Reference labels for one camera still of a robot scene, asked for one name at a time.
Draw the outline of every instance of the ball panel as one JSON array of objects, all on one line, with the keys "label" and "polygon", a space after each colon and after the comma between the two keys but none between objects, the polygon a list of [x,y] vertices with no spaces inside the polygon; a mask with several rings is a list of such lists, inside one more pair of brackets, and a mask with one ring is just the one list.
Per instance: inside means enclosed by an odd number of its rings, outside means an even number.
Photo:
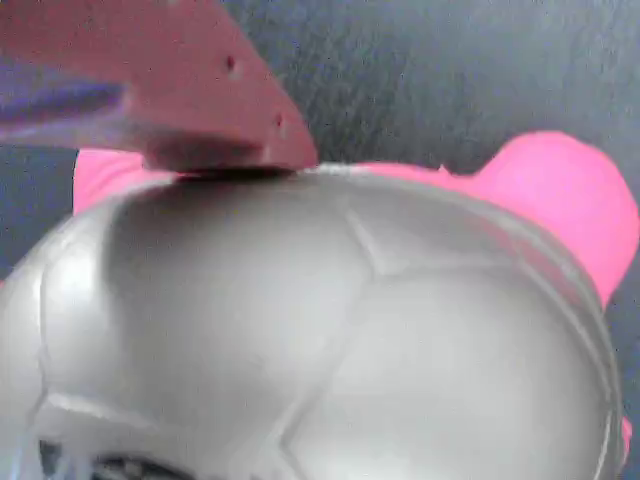
[{"label": "ball panel", "polygon": [[0,288],[0,478],[10,478],[45,390],[39,363],[38,267],[23,265]]},{"label": "ball panel", "polygon": [[72,242],[43,299],[54,390],[200,435],[212,465],[277,429],[371,267],[330,202],[268,185],[133,197]]},{"label": "ball panel", "polygon": [[346,194],[344,204],[380,274],[514,261],[509,235],[454,195],[392,181],[358,183],[362,188]]},{"label": "ball panel", "polygon": [[288,444],[309,478],[594,478],[614,407],[565,312],[520,272],[387,279],[359,315]]}]

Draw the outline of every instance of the hole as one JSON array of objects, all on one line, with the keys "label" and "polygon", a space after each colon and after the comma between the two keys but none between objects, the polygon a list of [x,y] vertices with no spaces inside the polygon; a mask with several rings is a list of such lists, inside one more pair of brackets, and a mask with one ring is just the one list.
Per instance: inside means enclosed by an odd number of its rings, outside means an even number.
[{"label": "hole", "polygon": [[227,57],[226,63],[227,63],[227,70],[229,70],[229,72],[233,72],[236,69],[237,63],[236,63],[235,57],[229,55]]},{"label": "hole", "polygon": [[233,55],[227,55],[227,58],[225,58],[224,60],[224,65],[227,69],[227,73],[232,79],[237,79],[238,77],[240,77],[242,69],[240,68],[240,62],[238,62],[238,59],[236,57],[234,57]]},{"label": "hole", "polygon": [[281,113],[278,113],[276,115],[274,123],[275,123],[276,127],[283,128],[284,127],[284,116]]},{"label": "hole", "polygon": [[45,478],[53,478],[62,459],[62,445],[40,440],[40,463]]},{"label": "hole", "polygon": [[287,133],[287,122],[285,121],[284,115],[282,115],[282,113],[276,114],[275,118],[273,119],[273,125],[280,134],[280,138],[284,138]]}]

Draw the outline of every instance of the red object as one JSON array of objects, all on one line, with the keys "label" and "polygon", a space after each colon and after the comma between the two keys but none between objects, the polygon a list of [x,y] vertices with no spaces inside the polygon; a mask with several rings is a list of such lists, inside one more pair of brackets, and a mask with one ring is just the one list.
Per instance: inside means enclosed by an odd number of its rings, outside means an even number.
[{"label": "red object", "polygon": [[140,151],[175,171],[316,163],[296,106],[218,2],[2,2],[0,52],[123,87],[66,118],[0,122],[5,143]]}]

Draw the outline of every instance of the gray background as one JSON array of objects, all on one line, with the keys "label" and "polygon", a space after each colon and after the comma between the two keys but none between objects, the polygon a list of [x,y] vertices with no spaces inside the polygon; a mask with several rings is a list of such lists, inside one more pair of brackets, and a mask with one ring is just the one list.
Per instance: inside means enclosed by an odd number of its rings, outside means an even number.
[{"label": "gray background", "polygon": [[[609,153],[640,198],[637,2],[224,3],[303,110],[323,160],[466,173],[514,134],[561,129]],[[0,149],[0,275],[70,211],[73,159]],[[636,261],[609,310],[636,425],[639,290]],[[635,444],[625,478],[640,478]]]}]

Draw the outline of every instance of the soccer ball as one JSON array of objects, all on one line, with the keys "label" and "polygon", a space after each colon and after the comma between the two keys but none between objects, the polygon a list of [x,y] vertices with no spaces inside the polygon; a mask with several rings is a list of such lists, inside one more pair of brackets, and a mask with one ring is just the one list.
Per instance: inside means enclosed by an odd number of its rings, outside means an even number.
[{"label": "soccer ball", "polygon": [[590,280],[488,204],[357,171],[180,181],[0,289],[0,478],[610,480]]}]

